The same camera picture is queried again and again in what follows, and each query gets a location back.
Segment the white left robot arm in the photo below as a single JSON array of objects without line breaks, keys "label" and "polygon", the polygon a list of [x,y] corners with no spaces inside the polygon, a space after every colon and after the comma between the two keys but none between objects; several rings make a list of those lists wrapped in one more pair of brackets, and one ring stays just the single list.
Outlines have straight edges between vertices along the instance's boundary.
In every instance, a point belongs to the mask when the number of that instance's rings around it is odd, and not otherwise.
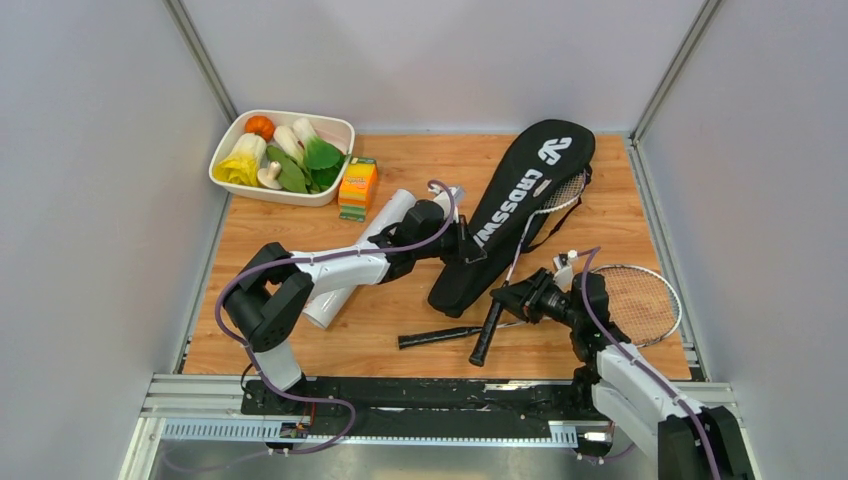
[{"label": "white left robot arm", "polygon": [[300,410],[306,388],[289,337],[307,304],[318,296],[363,285],[392,282],[417,261],[444,264],[485,259],[455,206],[418,200],[403,215],[358,245],[318,252],[291,252],[278,242],[263,246],[219,294],[222,330],[247,351],[265,382],[267,400],[282,414]]}]

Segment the white racket with red strings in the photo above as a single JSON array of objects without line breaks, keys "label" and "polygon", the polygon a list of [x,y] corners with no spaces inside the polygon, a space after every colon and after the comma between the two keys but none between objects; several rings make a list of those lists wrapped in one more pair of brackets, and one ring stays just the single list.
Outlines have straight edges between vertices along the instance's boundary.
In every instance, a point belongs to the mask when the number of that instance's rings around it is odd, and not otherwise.
[{"label": "white racket with red strings", "polygon": [[[585,270],[574,277],[570,290],[564,293],[569,295],[570,308],[566,319],[556,322],[571,329],[572,346],[582,361],[615,342],[638,348],[656,344],[670,336],[681,320],[676,290],[661,275],[637,265],[608,264]],[[477,335],[470,362],[481,366],[504,312],[492,299],[481,326],[401,335],[398,348]]]}]

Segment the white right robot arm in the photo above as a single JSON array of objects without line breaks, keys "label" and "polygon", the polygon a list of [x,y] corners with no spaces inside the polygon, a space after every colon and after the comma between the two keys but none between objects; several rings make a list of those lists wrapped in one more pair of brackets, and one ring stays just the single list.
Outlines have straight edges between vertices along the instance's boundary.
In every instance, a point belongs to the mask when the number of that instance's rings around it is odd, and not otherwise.
[{"label": "white right robot arm", "polygon": [[682,314],[676,290],[661,275],[607,264],[577,274],[563,290],[556,274],[541,268],[490,295],[525,323],[549,318],[569,328],[583,364],[573,376],[573,410],[610,419],[654,458],[659,478],[755,478],[735,415],[685,394],[641,352],[674,332]]}]

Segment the white shuttlecock tube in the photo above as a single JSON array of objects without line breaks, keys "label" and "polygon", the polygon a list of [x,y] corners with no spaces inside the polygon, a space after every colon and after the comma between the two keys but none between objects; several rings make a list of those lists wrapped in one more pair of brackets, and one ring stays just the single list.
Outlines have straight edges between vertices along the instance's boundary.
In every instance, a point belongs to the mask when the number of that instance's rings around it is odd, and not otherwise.
[{"label": "white shuttlecock tube", "polygon": [[397,190],[353,246],[317,252],[315,258],[331,254],[334,257],[300,266],[312,277],[314,284],[310,301],[303,310],[312,324],[327,329],[358,286],[376,284],[385,276],[388,271],[386,255],[370,253],[377,246],[369,238],[399,222],[415,201],[411,192]]}]

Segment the black racket bag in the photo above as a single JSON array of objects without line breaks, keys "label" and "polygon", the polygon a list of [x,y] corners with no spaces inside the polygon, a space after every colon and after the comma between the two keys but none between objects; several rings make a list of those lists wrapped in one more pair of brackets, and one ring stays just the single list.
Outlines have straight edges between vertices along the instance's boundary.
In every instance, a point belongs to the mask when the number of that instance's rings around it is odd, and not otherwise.
[{"label": "black racket bag", "polygon": [[436,311],[458,318],[511,264],[531,214],[591,161],[596,138],[571,121],[546,119],[510,144],[468,221],[471,239],[486,258],[447,265],[427,298]]}]

